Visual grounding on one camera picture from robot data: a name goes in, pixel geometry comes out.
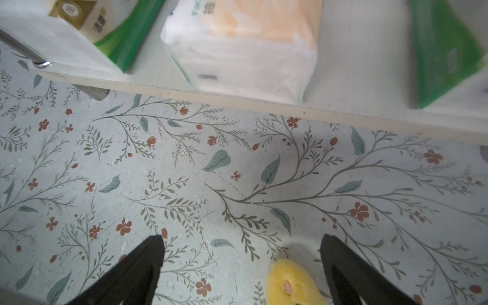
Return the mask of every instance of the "plastic-wrapped tissue pack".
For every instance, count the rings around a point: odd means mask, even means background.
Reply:
[[[322,0],[179,0],[161,33],[198,90],[297,104],[317,63]]]
[[[488,1],[412,5],[420,108],[488,118]]]
[[[164,0],[0,0],[0,29],[43,59],[125,72]]]

